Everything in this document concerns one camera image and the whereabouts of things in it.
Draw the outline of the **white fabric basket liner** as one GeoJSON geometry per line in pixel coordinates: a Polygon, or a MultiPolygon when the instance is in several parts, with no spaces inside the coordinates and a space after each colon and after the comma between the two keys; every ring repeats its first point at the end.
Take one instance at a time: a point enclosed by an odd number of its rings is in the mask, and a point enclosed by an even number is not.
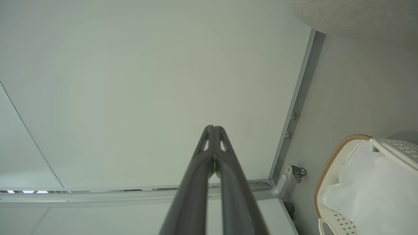
{"type": "Polygon", "coordinates": [[[418,235],[418,176],[370,142],[354,147],[337,179],[320,202],[354,222],[357,235],[418,235]]]}

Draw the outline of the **short grey partition bottom rail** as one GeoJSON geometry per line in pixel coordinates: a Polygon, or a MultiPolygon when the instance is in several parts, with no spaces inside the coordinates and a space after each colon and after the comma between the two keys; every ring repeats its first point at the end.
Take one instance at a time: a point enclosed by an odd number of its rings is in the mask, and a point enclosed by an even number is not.
{"type": "Polygon", "coordinates": [[[299,235],[297,228],[294,225],[294,220],[292,220],[284,206],[284,202],[281,198],[278,198],[279,202],[279,214],[281,218],[279,222],[284,226],[284,235],[299,235]]]}

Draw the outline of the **black castor wheel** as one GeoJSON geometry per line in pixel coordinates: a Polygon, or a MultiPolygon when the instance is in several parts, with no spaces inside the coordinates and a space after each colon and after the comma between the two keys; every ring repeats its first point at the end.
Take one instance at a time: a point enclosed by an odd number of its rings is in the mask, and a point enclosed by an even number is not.
{"type": "Polygon", "coordinates": [[[292,174],[293,174],[295,180],[297,181],[297,183],[301,183],[302,177],[304,177],[306,175],[305,169],[294,166],[294,165],[292,165],[291,168],[292,168],[292,174]]]}
{"type": "Polygon", "coordinates": [[[285,206],[285,208],[286,208],[286,210],[287,210],[290,218],[292,220],[294,220],[294,212],[295,212],[294,204],[291,203],[291,202],[284,202],[283,204],[284,204],[284,206],[285,206]]]}

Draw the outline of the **grey metal partition foot tube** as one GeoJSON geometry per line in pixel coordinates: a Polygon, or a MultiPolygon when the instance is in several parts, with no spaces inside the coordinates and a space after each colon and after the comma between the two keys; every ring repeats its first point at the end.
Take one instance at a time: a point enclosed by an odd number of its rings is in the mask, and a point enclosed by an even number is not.
{"type": "Polygon", "coordinates": [[[293,177],[291,165],[286,165],[284,172],[280,175],[278,183],[274,184],[272,180],[251,180],[249,186],[258,200],[267,198],[282,198],[286,188],[293,177]]]}

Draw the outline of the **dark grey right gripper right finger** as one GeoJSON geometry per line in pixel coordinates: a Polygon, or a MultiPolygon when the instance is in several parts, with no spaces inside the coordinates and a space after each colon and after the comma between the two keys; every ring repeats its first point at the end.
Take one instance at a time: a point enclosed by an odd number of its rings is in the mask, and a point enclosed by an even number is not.
{"type": "Polygon", "coordinates": [[[270,235],[226,131],[215,126],[215,171],[220,177],[224,235],[270,235]]]}

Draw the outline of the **grey fabric sofa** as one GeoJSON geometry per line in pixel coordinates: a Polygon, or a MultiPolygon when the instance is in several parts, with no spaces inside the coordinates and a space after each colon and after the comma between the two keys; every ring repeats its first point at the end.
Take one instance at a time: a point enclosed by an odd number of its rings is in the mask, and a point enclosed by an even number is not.
{"type": "Polygon", "coordinates": [[[289,0],[312,29],[353,39],[418,42],[418,0],[289,0]]]}

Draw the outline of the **white laundry basket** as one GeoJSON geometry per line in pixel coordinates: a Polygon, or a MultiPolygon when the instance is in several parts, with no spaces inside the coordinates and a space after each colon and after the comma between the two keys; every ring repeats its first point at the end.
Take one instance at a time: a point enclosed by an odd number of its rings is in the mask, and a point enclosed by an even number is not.
{"type": "Polygon", "coordinates": [[[363,134],[345,137],[331,153],[315,185],[313,200],[320,235],[325,235],[324,225],[330,228],[333,235],[357,235],[354,222],[321,204],[320,197],[328,186],[338,182],[338,174],[352,150],[357,144],[364,142],[370,142],[373,150],[380,151],[418,176],[418,145],[404,140],[376,139],[363,134]]]}

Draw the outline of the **long grey partition bottom rail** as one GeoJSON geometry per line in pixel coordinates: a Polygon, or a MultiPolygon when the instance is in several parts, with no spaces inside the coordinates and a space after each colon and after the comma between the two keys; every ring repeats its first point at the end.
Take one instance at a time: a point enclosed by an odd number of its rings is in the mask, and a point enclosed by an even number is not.
{"type": "Polygon", "coordinates": [[[298,120],[302,116],[301,113],[303,106],[313,80],[325,37],[326,35],[324,33],[314,29],[312,29],[310,32],[307,48],[305,50],[304,58],[302,60],[302,65],[297,78],[297,84],[294,88],[290,107],[286,113],[285,125],[281,133],[281,138],[276,150],[276,156],[269,175],[269,179],[271,179],[274,183],[276,183],[280,177],[279,175],[281,173],[282,167],[284,166],[286,155],[291,145],[292,137],[294,136],[294,132],[297,128],[298,120]],[[296,120],[291,120],[292,112],[297,113],[296,120]],[[291,132],[290,139],[284,138],[286,131],[291,132]]]}

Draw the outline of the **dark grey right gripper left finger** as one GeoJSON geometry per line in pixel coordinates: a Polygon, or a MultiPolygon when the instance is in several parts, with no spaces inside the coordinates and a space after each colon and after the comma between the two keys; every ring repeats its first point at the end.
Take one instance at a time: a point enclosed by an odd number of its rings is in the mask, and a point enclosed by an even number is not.
{"type": "Polygon", "coordinates": [[[159,235],[205,235],[208,180],[215,172],[215,127],[206,126],[159,235]]]}

